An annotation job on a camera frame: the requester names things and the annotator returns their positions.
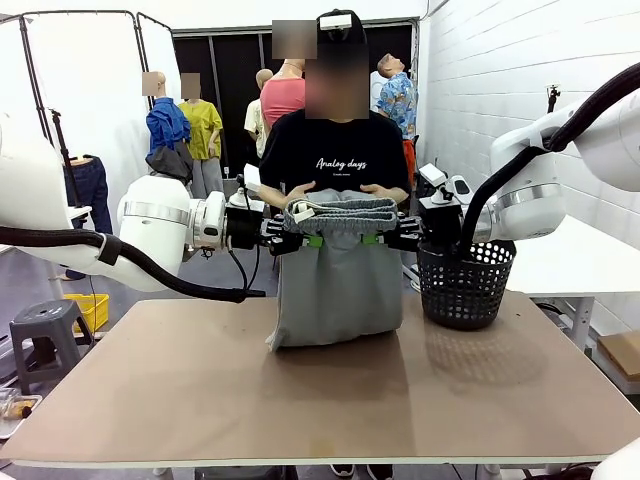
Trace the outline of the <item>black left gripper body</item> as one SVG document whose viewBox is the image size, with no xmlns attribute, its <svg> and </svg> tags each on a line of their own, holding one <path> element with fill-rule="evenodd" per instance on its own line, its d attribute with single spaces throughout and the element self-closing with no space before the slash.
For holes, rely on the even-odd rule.
<svg viewBox="0 0 640 480">
<path fill-rule="evenodd" d="M 249 208 L 227 206 L 224 232 L 228 249 L 252 249 L 260 243 L 265 208 L 264 202 L 251 202 Z"/>
</svg>

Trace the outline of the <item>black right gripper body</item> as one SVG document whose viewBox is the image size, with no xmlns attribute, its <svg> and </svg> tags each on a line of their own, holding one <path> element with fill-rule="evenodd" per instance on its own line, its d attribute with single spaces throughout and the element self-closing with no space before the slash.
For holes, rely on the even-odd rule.
<svg viewBox="0 0 640 480">
<path fill-rule="evenodd" d="M 451 250 L 461 237 L 463 213 L 460 203 L 451 200 L 436 204 L 421 198 L 418 205 L 423 242 L 432 250 Z"/>
</svg>

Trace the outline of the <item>person's right hand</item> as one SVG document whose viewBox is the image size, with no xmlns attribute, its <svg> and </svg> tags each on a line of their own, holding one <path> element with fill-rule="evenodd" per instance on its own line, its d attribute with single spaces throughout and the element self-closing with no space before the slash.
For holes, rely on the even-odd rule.
<svg viewBox="0 0 640 480">
<path fill-rule="evenodd" d="M 316 186 L 316 182 L 312 181 L 312 182 L 294 187 L 285 197 L 284 205 L 287 205 L 288 203 L 294 200 L 304 199 L 307 195 L 307 192 L 310 190 L 313 190 L 315 186 Z"/>
</svg>

